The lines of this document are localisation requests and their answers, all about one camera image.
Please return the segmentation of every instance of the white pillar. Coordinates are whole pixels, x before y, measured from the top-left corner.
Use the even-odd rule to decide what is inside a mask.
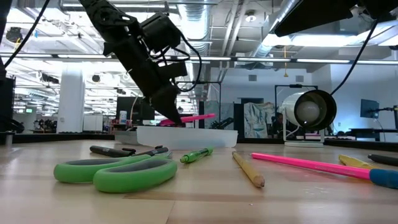
[[[85,79],[82,63],[64,63],[61,79],[57,133],[83,131]]]

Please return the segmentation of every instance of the desk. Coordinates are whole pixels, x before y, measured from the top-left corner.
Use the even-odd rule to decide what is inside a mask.
[[[398,190],[250,158],[252,152],[263,152],[337,164],[338,154],[368,161],[370,153],[398,157],[396,152],[238,144],[217,148],[189,165],[178,163],[173,179],[144,192],[104,194],[92,184],[57,182],[56,164],[105,157],[90,154],[91,145],[125,147],[115,141],[84,140],[14,144],[13,152],[0,148],[2,223],[397,223]],[[233,150],[264,175],[263,189],[252,185],[232,158]],[[187,152],[174,151],[174,160]]]
[[[352,136],[357,138],[374,138],[380,141],[380,133],[397,133],[396,129],[350,128]]]

